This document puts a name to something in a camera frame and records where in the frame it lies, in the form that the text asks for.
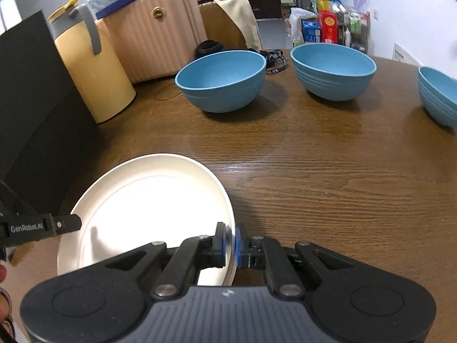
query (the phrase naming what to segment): bowl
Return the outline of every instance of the bowl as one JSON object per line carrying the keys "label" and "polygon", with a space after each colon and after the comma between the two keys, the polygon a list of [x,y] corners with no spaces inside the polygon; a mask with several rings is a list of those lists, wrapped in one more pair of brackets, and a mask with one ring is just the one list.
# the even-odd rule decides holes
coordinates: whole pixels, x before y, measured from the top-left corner
{"label": "bowl", "polygon": [[369,56],[337,44],[300,45],[290,55],[300,82],[327,100],[356,98],[368,88],[376,72],[376,63]]}
{"label": "bowl", "polygon": [[247,50],[222,51],[179,71],[176,85],[202,111],[224,113],[248,105],[265,81],[266,60]]}
{"label": "bowl", "polygon": [[430,116],[441,125],[457,127],[457,82],[436,69],[421,67],[418,87]]}

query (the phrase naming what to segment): wooden table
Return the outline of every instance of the wooden table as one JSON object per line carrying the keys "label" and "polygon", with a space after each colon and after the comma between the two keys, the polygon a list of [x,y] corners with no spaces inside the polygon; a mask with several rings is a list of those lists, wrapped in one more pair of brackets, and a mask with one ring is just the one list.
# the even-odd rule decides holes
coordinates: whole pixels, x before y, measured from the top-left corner
{"label": "wooden table", "polygon": [[[417,68],[376,58],[358,99],[310,95],[292,67],[267,75],[253,103],[205,114],[172,80],[144,83],[132,104],[100,125],[104,140],[70,188],[69,211],[114,166],[171,152],[210,168],[248,233],[284,245],[314,243],[419,282],[438,306],[428,343],[457,336],[457,138],[420,106]],[[18,305],[56,274],[58,240],[36,243],[5,288]],[[254,276],[240,272],[236,283]]]}

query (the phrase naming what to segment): white bottle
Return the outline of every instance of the white bottle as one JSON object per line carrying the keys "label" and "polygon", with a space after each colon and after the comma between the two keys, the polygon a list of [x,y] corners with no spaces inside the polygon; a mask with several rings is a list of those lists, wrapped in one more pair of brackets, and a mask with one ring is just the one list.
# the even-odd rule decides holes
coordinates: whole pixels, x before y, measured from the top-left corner
{"label": "white bottle", "polygon": [[351,36],[349,28],[346,28],[346,37],[344,38],[344,46],[350,47]]}

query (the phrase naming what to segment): yellow pitcher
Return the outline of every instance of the yellow pitcher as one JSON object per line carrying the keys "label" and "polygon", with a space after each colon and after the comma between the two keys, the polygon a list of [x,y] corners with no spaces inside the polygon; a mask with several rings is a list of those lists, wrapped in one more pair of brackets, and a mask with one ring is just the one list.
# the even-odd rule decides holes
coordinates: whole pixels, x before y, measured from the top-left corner
{"label": "yellow pitcher", "polygon": [[70,0],[49,17],[57,50],[97,123],[122,111],[135,97],[108,38],[85,4]]}

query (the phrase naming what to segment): yellow lid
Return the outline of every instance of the yellow lid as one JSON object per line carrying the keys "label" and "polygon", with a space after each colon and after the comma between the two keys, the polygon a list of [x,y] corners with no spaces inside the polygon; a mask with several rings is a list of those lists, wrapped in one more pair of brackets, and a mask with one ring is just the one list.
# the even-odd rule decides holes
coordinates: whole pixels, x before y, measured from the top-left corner
{"label": "yellow lid", "polygon": [[78,0],[70,0],[65,5],[59,7],[54,13],[52,13],[49,18],[50,23],[54,22],[58,17],[60,17],[69,7],[78,5]]}

